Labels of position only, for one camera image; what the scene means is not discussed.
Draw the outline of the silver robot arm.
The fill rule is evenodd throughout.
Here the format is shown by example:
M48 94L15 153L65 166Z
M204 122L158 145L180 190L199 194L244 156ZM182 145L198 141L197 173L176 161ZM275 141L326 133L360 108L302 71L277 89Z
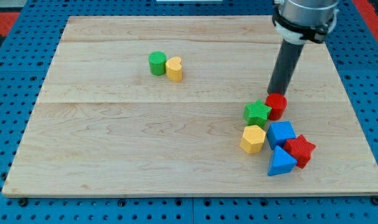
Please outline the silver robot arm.
M273 25L289 44L321 44L336 27L338 4L338 0L273 0Z

